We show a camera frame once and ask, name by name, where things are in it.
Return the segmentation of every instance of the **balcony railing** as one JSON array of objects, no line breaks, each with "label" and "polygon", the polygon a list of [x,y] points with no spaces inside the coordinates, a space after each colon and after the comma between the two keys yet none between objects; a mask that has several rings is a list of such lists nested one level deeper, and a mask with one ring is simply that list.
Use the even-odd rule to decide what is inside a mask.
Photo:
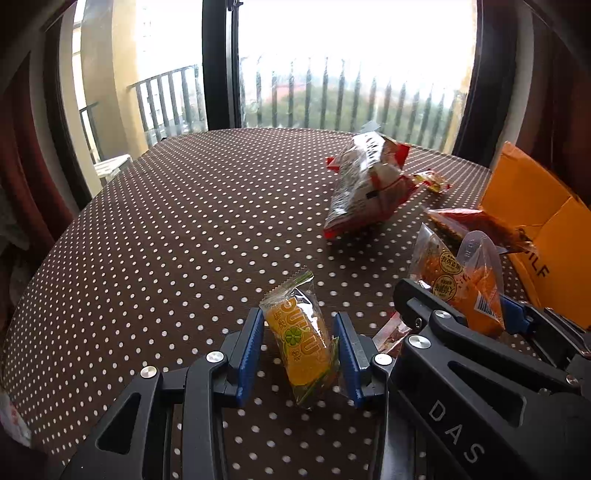
[{"label": "balcony railing", "polygon": [[161,73],[129,86],[151,147],[165,137],[207,130],[203,78],[198,65]]},{"label": "balcony railing", "polygon": [[88,151],[92,157],[92,161],[96,164],[102,162],[105,158],[103,152],[100,149],[99,136],[96,133],[95,119],[92,115],[92,109],[97,106],[99,102],[91,103],[86,105],[84,108],[79,110],[80,121],[82,122],[82,130],[84,131],[84,138],[86,139],[86,145]]},{"label": "balcony railing", "polygon": [[[312,59],[306,59],[304,69],[298,59],[287,64],[285,59],[268,60],[240,60],[243,127],[357,132],[366,122],[375,121],[383,133],[397,140],[440,151],[453,148],[466,102],[466,94],[459,90],[436,83],[395,85],[392,79],[368,77],[361,66],[352,70],[346,60],[338,61],[340,74],[335,74],[329,68],[335,60],[327,57],[323,70],[314,68],[319,63]],[[165,137],[207,130],[200,75],[200,67],[191,65],[129,86],[135,89],[150,147]]]},{"label": "balcony railing", "polygon": [[[453,146],[448,139],[457,135],[457,127],[454,131],[451,127],[454,116],[459,124],[464,93],[435,83],[411,89],[408,82],[381,82],[377,74],[368,77],[360,65],[351,69],[346,60],[328,57],[323,59],[322,71],[317,60],[286,63],[284,59],[243,57],[242,125],[356,132],[366,122],[375,121],[383,133],[401,141],[440,151]],[[339,63],[340,74],[335,74],[335,64]]]}]

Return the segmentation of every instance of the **glass pane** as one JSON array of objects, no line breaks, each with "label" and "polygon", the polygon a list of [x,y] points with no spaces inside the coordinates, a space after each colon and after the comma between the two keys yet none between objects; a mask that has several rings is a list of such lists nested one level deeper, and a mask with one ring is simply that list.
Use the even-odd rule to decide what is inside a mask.
[{"label": "glass pane", "polygon": [[476,15],[475,0],[245,0],[243,125],[356,132],[375,121],[398,140],[451,152]]},{"label": "glass pane", "polygon": [[207,130],[201,0],[109,5],[79,0],[71,27],[75,89],[64,95],[92,105],[92,158],[137,158],[165,137]]}]

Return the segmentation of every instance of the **small snack packet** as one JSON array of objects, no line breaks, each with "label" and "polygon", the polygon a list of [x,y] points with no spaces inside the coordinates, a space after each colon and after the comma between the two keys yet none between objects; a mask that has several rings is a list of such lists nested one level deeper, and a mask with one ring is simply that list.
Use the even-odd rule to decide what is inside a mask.
[{"label": "small snack packet", "polygon": [[425,211],[437,226],[457,239],[464,238],[468,232],[481,231],[499,247],[499,253],[536,252],[534,244],[524,231],[511,228],[484,210],[445,208]]},{"label": "small snack packet", "polygon": [[434,193],[443,193],[452,188],[452,184],[435,170],[426,170],[415,173],[413,175],[413,180],[416,185],[424,184]]},{"label": "small snack packet", "polygon": [[425,224],[417,236],[409,273],[410,279],[426,282],[434,295],[462,312],[472,330],[491,337],[502,333],[504,323],[494,271],[482,270],[470,278]]},{"label": "small snack packet", "polygon": [[281,352],[297,405],[308,403],[336,376],[338,339],[331,339],[314,293],[314,274],[302,271],[260,302]]},{"label": "small snack packet", "polygon": [[374,345],[379,353],[387,353],[396,358],[402,347],[402,341],[411,332],[411,328],[404,323],[398,312],[390,317],[386,324],[375,334]]},{"label": "small snack packet", "polygon": [[402,173],[410,147],[377,132],[355,135],[327,167],[339,172],[324,224],[324,236],[334,238],[387,220],[417,188]]}]

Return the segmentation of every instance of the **orange jelly snack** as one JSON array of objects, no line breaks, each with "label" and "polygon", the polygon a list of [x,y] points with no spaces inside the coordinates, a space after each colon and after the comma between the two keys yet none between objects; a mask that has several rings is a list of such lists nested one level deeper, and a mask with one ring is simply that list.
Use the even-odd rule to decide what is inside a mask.
[{"label": "orange jelly snack", "polygon": [[292,385],[306,385],[330,366],[325,341],[328,332],[322,316],[315,314],[310,306],[298,304],[292,297],[265,315],[286,359],[285,369]]},{"label": "orange jelly snack", "polygon": [[337,341],[326,329],[313,279],[310,270],[299,273],[270,291],[260,303],[298,405],[326,388],[338,366]]}]

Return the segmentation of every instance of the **red wrapper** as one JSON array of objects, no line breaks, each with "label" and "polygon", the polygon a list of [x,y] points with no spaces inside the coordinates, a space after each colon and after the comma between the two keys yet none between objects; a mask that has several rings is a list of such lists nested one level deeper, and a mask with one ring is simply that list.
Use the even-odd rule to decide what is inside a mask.
[{"label": "red wrapper", "polygon": [[335,191],[324,224],[334,238],[387,220],[406,202],[417,185],[402,173],[410,147],[377,132],[355,135],[327,167],[337,171]]},{"label": "red wrapper", "polygon": [[444,230],[462,239],[468,232],[481,231],[500,247],[501,252],[535,252],[535,246],[526,234],[504,224],[484,210],[468,208],[427,209],[426,213]]}]

